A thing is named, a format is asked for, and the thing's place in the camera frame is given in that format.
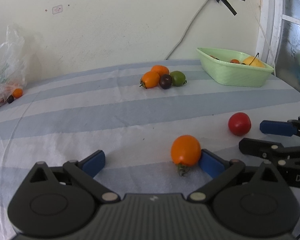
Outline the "red cherry tomato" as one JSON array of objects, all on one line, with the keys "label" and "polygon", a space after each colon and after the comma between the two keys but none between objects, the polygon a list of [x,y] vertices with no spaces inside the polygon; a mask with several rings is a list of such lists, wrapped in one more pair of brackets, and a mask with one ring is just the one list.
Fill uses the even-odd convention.
[{"label": "red cherry tomato", "polygon": [[251,129],[249,116],[243,112],[235,113],[228,121],[228,128],[236,136],[246,135]]}]

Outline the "striped blue white cloth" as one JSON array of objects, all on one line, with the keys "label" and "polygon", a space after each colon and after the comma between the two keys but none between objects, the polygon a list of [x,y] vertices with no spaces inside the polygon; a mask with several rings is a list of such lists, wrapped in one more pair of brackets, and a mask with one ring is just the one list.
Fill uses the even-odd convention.
[{"label": "striped blue white cloth", "polygon": [[118,194],[188,195],[210,178],[197,167],[179,176],[170,149],[181,135],[194,136],[223,159],[258,165],[260,159],[239,151],[240,137],[228,129],[230,116],[244,112],[252,123],[248,137],[300,145],[298,137],[259,129],[263,120],[300,116],[300,93],[284,81],[271,76],[260,88],[224,86],[197,60],[166,66],[183,72],[187,84],[144,89],[139,81],[152,64],[129,64],[29,84],[21,98],[0,107],[0,239],[14,235],[6,209],[38,161],[60,166],[103,150],[106,166],[96,179]]}]

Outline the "large yellow fruit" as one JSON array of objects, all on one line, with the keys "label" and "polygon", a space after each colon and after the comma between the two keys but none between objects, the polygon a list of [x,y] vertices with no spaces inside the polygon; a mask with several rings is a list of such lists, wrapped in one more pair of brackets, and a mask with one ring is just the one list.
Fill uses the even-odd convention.
[{"label": "large yellow fruit", "polygon": [[264,68],[264,64],[262,61],[260,61],[257,57],[254,56],[249,56],[246,59],[242,61],[242,64],[245,64],[247,66],[252,66],[252,67],[260,67]]}]

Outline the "small orange tomato in basket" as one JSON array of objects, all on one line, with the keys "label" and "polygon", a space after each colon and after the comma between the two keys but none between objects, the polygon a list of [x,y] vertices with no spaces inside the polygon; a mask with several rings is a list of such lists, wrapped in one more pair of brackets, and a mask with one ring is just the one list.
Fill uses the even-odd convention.
[{"label": "small orange tomato in basket", "polygon": [[239,60],[237,60],[237,59],[232,59],[230,62],[231,62],[231,63],[240,64],[240,61],[239,61]]}]

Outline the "light green plastic basket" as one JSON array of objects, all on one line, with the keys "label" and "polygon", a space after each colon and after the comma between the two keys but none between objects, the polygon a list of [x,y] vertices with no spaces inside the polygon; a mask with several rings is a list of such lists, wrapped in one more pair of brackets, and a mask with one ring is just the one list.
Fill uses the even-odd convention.
[{"label": "light green plastic basket", "polygon": [[[274,72],[266,63],[264,68],[242,64],[249,55],[240,51],[219,48],[197,48],[196,51],[203,70],[222,85],[262,87]],[[239,60],[240,64],[231,63],[232,59]]]}]

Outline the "green tomato back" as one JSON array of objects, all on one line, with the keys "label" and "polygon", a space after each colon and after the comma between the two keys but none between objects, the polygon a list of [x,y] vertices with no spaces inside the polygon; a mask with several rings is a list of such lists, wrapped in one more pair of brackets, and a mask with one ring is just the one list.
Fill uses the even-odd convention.
[{"label": "green tomato back", "polygon": [[173,86],[180,87],[187,83],[186,76],[181,71],[176,70],[176,71],[170,72],[170,76],[172,78]]}]

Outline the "dark tomato by bag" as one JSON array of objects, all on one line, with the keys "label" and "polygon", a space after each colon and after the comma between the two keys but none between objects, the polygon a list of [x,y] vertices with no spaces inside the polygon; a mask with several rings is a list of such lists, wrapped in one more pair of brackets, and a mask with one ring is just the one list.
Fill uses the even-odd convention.
[{"label": "dark tomato by bag", "polygon": [[13,95],[10,95],[8,98],[7,98],[7,103],[12,103],[14,101],[14,96]]}]

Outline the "orange tomato by bag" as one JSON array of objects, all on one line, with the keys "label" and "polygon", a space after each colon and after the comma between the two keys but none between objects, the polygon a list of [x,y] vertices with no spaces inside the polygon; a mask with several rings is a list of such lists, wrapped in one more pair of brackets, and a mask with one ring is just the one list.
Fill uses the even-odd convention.
[{"label": "orange tomato by bag", "polygon": [[23,90],[21,88],[16,88],[13,92],[12,92],[12,96],[15,98],[15,99],[18,99],[20,97],[23,96]]}]

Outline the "dark purple tomato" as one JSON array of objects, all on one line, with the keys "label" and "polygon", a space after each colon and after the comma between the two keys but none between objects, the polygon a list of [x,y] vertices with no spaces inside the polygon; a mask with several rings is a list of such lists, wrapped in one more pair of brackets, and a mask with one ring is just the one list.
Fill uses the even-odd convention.
[{"label": "dark purple tomato", "polygon": [[159,81],[159,86],[162,89],[169,89],[172,86],[172,77],[169,74],[164,74],[161,76]]}]

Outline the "orange tomato back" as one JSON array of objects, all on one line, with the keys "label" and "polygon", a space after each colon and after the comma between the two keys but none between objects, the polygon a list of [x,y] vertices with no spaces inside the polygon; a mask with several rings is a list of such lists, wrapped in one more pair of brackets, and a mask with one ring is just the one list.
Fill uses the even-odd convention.
[{"label": "orange tomato back", "polygon": [[169,69],[166,66],[162,65],[154,65],[151,68],[151,72],[156,72],[159,74],[159,76],[163,76],[170,73]]}]

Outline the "clear plastic bag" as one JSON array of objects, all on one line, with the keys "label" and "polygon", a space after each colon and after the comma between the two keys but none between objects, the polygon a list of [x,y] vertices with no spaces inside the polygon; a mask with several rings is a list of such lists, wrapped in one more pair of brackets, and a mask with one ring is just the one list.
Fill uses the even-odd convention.
[{"label": "clear plastic bag", "polygon": [[17,24],[9,25],[6,40],[0,45],[0,107],[16,89],[25,87],[29,57],[23,29]]}]

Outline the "white window frame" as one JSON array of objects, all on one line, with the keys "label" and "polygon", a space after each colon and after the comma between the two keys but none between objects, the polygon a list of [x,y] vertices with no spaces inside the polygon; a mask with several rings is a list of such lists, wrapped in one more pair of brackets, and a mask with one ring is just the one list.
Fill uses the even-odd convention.
[{"label": "white window frame", "polygon": [[300,0],[261,0],[256,51],[268,64],[277,58],[285,24],[296,27],[289,43],[294,52],[300,51]]}]

